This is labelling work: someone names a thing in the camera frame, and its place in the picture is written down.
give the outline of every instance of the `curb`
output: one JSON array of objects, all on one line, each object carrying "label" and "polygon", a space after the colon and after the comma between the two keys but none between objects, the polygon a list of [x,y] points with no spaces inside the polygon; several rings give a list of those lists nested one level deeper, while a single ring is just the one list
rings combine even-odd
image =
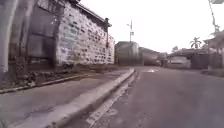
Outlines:
[{"label": "curb", "polygon": [[0,94],[14,93],[14,92],[18,92],[18,91],[22,91],[22,90],[28,90],[28,89],[37,88],[37,87],[51,86],[53,84],[66,82],[66,81],[69,81],[69,80],[72,80],[72,79],[77,79],[77,78],[80,78],[80,77],[91,77],[91,76],[92,75],[83,74],[83,75],[71,76],[71,77],[67,77],[67,78],[63,78],[63,79],[57,79],[57,80],[54,80],[54,81],[48,81],[48,82],[44,82],[44,83],[33,85],[33,86],[22,86],[22,87],[10,88],[10,89],[3,89],[3,90],[0,90]]},{"label": "curb", "polygon": [[97,104],[97,101],[105,98],[122,82],[129,78],[134,69],[129,69],[126,73],[114,81],[110,81],[93,90],[81,94],[72,102],[55,107],[51,112],[36,117],[30,117],[23,123],[9,126],[9,128],[59,128],[64,126],[72,118],[81,115],[85,110]]}]

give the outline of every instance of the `overcast sky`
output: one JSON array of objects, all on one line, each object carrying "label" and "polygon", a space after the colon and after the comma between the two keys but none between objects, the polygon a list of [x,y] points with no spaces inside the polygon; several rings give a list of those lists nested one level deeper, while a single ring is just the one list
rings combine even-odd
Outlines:
[{"label": "overcast sky", "polygon": [[[190,47],[194,37],[208,38],[214,31],[208,0],[81,0],[81,3],[113,25],[109,33],[116,42],[133,40],[140,46],[170,52],[174,46]],[[212,5],[217,24],[224,29],[224,4]]]}]

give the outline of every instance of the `palm tree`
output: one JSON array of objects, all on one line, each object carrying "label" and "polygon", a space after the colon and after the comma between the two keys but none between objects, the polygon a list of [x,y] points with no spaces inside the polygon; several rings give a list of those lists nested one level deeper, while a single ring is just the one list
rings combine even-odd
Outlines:
[{"label": "palm tree", "polygon": [[193,41],[191,41],[190,42],[190,44],[191,44],[191,48],[195,48],[195,49],[198,49],[199,47],[200,47],[200,45],[201,45],[201,41],[199,41],[198,39],[199,39],[200,37],[195,37],[194,39],[193,39]]}]

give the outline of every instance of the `road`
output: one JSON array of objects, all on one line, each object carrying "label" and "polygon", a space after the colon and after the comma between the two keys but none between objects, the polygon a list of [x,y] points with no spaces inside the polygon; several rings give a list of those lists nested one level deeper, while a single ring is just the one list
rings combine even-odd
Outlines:
[{"label": "road", "polygon": [[136,69],[137,79],[93,126],[84,116],[66,128],[224,127],[223,78],[157,67]]}]

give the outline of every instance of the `sidewalk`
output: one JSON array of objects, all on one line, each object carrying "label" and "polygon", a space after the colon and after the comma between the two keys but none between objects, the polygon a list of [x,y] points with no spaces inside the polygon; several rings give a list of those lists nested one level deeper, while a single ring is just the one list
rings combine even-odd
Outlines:
[{"label": "sidewalk", "polygon": [[217,77],[224,77],[224,69],[205,69],[201,71],[202,74],[217,76]]},{"label": "sidewalk", "polygon": [[10,126],[24,123],[28,118],[49,113],[57,106],[126,73],[128,69],[99,74],[79,81],[0,95],[0,119]]}]

